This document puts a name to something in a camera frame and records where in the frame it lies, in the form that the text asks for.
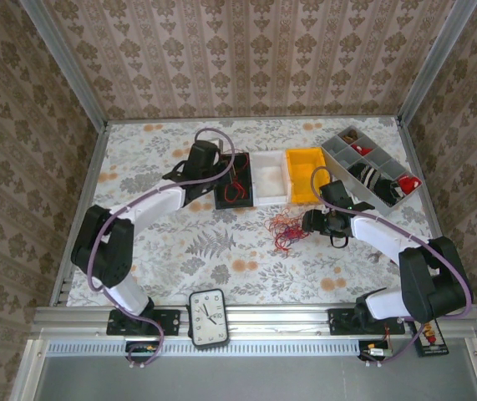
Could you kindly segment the black plastic bin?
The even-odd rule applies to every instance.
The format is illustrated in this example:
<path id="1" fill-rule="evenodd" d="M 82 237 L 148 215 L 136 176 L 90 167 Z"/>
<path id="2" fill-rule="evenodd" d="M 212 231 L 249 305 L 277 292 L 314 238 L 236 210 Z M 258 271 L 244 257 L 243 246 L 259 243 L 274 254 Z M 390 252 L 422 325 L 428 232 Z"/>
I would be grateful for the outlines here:
<path id="1" fill-rule="evenodd" d="M 235 154 L 236 173 L 231 185 L 224 190 L 214 189 L 217 210 L 253 207 L 253 188 L 251 178 L 251 158 L 248 152 Z"/>

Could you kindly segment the yellow plastic bin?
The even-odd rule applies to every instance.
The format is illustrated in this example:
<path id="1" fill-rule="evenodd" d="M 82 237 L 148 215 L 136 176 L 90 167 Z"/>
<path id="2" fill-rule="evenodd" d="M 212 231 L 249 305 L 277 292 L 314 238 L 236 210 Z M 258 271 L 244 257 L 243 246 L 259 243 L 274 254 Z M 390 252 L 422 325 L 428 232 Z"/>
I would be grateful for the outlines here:
<path id="1" fill-rule="evenodd" d="M 287 149 L 287 168 L 291 181 L 291 201 L 294 204 L 318 203 L 311 187 L 312 173 L 317 167 L 325 167 L 321 148 Z"/>

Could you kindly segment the white plastic bin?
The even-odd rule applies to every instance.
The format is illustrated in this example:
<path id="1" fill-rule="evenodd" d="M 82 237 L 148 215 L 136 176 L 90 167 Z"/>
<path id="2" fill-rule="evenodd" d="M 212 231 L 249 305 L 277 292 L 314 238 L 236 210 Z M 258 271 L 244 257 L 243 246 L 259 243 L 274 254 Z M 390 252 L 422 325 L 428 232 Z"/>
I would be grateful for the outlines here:
<path id="1" fill-rule="evenodd" d="M 291 181 L 284 150 L 250 153 L 253 205 L 279 206 L 291 202 Z"/>

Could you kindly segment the black white striped cloth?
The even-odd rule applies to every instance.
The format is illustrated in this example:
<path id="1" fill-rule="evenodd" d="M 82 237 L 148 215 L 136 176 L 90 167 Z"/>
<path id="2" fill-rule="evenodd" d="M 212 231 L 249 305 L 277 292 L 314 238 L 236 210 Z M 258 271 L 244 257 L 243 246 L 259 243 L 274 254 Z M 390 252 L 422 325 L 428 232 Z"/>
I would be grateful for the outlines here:
<path id="1" fill-rule="evenodd" d="M 377 183 L 381 180 L 379 171 L 365 163 L 352 165 L 348 172 L 371 191 L 374 191 Z"/>

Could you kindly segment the black cloth item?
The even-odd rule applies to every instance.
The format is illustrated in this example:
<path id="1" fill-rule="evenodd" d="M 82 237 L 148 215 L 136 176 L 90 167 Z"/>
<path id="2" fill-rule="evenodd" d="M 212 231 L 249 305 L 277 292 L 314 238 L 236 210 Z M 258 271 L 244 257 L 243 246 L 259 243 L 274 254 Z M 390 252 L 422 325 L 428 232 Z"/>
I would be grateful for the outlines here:
<path id="1" fill-rule="evenodd" d="M 405 194 L 396 181 L 379 179 L 373 187 L 374 194 L 386 205 L 392 207 L 400 202 Z"/>

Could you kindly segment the grey compartment organizer box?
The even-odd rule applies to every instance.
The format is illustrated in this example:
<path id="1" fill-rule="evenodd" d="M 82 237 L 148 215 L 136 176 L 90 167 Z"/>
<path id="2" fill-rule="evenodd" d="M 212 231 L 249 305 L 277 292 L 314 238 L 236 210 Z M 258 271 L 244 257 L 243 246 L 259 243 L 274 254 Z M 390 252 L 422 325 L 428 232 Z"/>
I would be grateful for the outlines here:
<path id="1" fill-rule="evenodd" d="M 357 131 L 358 140 L 348 144 L 342 139 L 342 136 L 351 129 Z M 365 156 L 361 156 L 351 147 L 351 145 L 361 145 L 363 147 L 373 148 L 373 151 Z M 402 175 L 416 176 L 413 175 L 408 168 L 398 162 L 398 160 L 393 158 L 383 147 L 377 145 L 370 137 L 352 125 L 343 129 L 331 139 L 323 142 L 322 151 L 324 153 L 327 169 L 331 176 L 340 180 L 344 184 L 346 190 L 357 199 L 374 206 L 375 210 L 384 216 L 389 215 L 397 206 L 401 206 L 411 196 L 417 193 L 418 189 L 414 190 L 409 195 L 406 195 L 395 206 L 390 207 L 383 203 L 373 191 L 361 184 L 348 172 L 348 169 L 352 165 L 355 165 L 356 163 L 365 163 L 377 169 L 381 175 L 381 179 L 398 182 L 398 178 Z"/>

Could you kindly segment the floral tablecloth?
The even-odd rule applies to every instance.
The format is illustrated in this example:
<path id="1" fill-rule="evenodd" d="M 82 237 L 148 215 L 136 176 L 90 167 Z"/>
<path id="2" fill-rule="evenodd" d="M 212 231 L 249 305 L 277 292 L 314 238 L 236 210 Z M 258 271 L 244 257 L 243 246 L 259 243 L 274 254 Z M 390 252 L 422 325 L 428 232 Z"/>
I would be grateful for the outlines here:
<path id="1" fill-rule="evenodd" d="M 186 157 L 195 136 L 216 128 L 241 151 L 317 147 L 348 126 L 360 129 L 402 165 L 406 151 L 392 117 L 320 119 L 224 119 L 151 124 L 113 124 L 93 202 L 110 208 L 156 186 Z M 134 279 L 158 305 L 182 305 L 195 291 L 221 289 L 231 304 L 353 302 L 399 284 L 398 267 L 385 255 L 351 240 L 343 249 L 312 234 L 279 251 L 270 220 L 302 213 L 301 206 L 217 210 L 213 195 L 161 217 L 134 242 Z"/>

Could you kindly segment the red white toy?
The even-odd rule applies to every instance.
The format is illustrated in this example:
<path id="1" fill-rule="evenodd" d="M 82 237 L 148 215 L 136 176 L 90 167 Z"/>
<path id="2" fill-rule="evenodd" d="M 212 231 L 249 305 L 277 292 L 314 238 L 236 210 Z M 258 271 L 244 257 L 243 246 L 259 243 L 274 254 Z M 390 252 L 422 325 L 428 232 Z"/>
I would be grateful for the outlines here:
<path id="1" fill-rule="evenodd" d="M 398 178 L 398 185 L 405 195 L 409 195 L 422 185 L 422 181 L 412 175 L 402 175 Z"/>

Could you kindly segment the black white analog clock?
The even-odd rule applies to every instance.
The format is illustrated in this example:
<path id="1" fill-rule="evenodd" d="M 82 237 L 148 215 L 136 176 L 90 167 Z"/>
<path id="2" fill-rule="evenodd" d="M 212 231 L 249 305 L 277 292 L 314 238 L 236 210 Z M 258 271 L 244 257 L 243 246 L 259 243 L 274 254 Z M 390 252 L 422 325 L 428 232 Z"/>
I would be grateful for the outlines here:
<path id="1" fill-rule="evenodd" d="M 189 337 L 199 350 L 220 348 L 230 341 L 226 301 L 219 288 L 189 296 Z"/>

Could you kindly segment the small black circuit board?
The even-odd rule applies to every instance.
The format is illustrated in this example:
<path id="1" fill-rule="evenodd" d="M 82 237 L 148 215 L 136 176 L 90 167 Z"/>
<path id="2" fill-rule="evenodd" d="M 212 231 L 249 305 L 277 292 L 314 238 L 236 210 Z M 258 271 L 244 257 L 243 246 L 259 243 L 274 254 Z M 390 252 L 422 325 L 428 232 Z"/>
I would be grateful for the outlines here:
<path id="1" fill-rule="evenodd" d="M 158 341 L 128 341 L 125 344 L 125 357 L 130 364 L 147 364 L 159 349 Z"/>
<path id="2" fill-rule="evenodd" d="M 359 341 L 358 358 L 365 363 L 373 361 L 382 362 L 386 358 L 393 356 L 393 350 L 387 340 L 383 341 Z"/>

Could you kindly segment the black terminal board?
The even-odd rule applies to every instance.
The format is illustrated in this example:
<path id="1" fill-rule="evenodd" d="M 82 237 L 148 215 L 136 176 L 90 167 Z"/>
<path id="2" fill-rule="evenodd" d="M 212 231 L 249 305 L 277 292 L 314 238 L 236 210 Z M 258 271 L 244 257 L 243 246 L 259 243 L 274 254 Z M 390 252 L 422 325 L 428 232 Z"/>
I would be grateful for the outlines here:
<path id="1" fill-rule="evenodd" d="M 414 342 L 420 358 L 449 354 L 448 346 L 436 320 L 426 323 L 413 322 L 412 329 L 414 333 L 421 331 Z"/>

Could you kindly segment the grey metal front panel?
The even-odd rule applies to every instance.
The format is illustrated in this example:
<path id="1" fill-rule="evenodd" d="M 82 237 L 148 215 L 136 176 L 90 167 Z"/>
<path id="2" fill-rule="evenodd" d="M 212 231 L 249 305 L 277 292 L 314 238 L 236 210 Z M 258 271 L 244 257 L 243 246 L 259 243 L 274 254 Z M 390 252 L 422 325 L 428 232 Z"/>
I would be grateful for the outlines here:
<path id="1" fill-rule="evenodd" d="M 355 357 L 163 356 L 132 368 L 120 356 L 53 357 L 27 345 L 8 401 L 477 401 L 477 338 L 449 353 L 409 352 L 377 366 Z"/>

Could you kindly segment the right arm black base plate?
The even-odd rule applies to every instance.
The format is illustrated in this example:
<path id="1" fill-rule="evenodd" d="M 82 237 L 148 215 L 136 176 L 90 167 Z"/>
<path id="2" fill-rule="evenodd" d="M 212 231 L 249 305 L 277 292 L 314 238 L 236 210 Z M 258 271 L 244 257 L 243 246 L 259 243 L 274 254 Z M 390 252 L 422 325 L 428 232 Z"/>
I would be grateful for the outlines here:
<path id="1" fill-rule="evenodd" d="M 353 308 L 328 309 L 327 315 L 333 336 L 402 335 L 406 332 L 404 324 L 398 322 L 396 317 L 377 320 Z"/>

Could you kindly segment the aluminium table side rail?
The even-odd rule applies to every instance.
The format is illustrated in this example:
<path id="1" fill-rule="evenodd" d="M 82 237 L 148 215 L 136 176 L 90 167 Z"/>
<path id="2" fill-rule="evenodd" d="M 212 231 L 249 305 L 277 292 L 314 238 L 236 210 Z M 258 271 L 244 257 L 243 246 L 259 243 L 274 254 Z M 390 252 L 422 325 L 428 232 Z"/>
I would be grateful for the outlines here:
<path id="1" fill-rule="evenodd" d="M 71 262 L 71 255 L 74 249 L 80 227 L 82 226 L 85 213 L 92 205 L 95 188 L 105 157 L 105 151 L 109 140 L 109 124 L 106 123 L 99 132 L 95 143 L 94 152 L 89 163 L 89 169 L 84 180 L 84 185 L 80 193 L 79 202 L 75 211 L 69 237 L 59 265 L 58 275 L 54 283 L 49 306 L 64 306 L 68 300 L 74 272 L 77 267 Z"/>
<path id="2" fill-rule="evenodd" d="M 422 181 L 417 194 L 423 202 L 430 236 L 398 229 L 399 264 L 403 301 L 415 317 L 453 316 L 453 310 L 471 307 L 472 295 L 451 240 L 442 235 L 431 204 L 424 173 L 406 125 L 398 123 L 410 172 Z"/>

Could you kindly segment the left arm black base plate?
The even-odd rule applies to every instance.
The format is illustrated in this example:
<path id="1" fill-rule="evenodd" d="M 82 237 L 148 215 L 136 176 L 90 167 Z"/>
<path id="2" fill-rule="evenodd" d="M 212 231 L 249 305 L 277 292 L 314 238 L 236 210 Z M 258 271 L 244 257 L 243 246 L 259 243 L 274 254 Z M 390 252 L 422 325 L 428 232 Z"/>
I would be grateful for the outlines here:
<path id="1" fill-rule="evenodd" d="M 155 321 L 165 335 L 177 336 L 180 328 L 180 311 L 176 309 L 154 309 L 143 312 L 142 317 Z M 111 336 L 159 336 L 157 327 L 145 321 L 133 319 L 114 309 L 109 314 L 106 334 Z"/>

